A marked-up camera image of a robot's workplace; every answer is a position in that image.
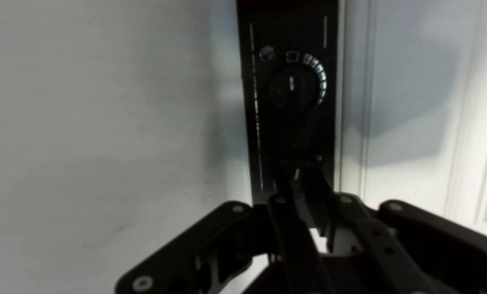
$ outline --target black knob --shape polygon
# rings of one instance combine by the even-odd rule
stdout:
[[[303,112],[318,101],[320,80],[313,69],[292,65],[272,78],[269,94],[278,110],[291,114]]]

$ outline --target black control panel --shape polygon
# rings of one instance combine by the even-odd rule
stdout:
[[[276,192],[285,160],[334,182],[338,2],[237,1],[253,203]]]

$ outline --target cabinet door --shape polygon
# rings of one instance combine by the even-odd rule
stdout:
[[[349,0],[341,190],[487,234],[487,0]]]

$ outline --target screw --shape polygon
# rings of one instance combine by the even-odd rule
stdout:
[[[352,203],[352,198],[350,198],[348,196],[342,196],[342,197],[340,197],[340,201],[343,203]]]
[[[133,290],[137,293],[148,291],[152,288],[154,281],[150,276],[139,276],[133,282]]]
[[[243,212],[243,206],[242,205],[235,205],[232,207],[233,212]]]
[[[403,210],[403,206],[401,206],[400,204],[395,203],[395,202],[389,203],[389,208],[391,210],[394,210],[395,212],[400,212]]]
[[[272,46],[265,46],[260,49],[260,60],[261,61],[273,61],[276,57],[276,53],[274,52],[274,48]]]

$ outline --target white wall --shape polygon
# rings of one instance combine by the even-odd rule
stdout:
[[[234,1],[0,1],[0,293],[111,293],[250,200]]]
[[[487,0],[346,10],[342,190],[487,233],[474,222],[487,203]]]

